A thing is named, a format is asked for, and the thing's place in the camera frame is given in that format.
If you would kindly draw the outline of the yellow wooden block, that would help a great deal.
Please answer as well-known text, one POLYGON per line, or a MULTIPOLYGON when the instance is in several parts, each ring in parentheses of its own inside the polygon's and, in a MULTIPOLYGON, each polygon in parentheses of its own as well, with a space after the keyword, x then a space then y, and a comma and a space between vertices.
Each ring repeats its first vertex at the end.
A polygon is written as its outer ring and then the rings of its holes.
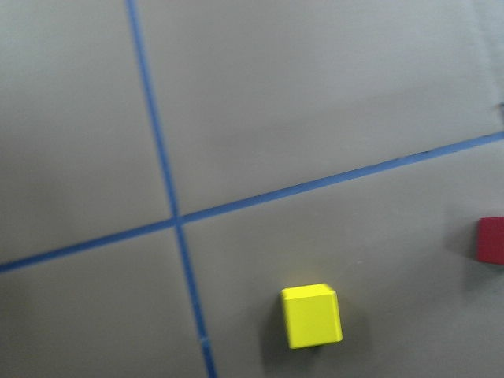
POLYGON ((329 285, 287 287, 280 292, 280 297, 290 349, 343 340, 337 294, 329 285))

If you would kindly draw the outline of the red wooden block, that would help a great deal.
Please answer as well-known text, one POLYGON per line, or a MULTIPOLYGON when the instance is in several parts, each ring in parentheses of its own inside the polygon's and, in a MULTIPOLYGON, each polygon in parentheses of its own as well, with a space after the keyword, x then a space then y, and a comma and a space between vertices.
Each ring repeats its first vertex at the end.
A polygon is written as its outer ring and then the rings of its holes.
POLYGON ((504 265, 503 229, 503 217, 484 217, 479 220, 477 228, 477 261, 504 265))

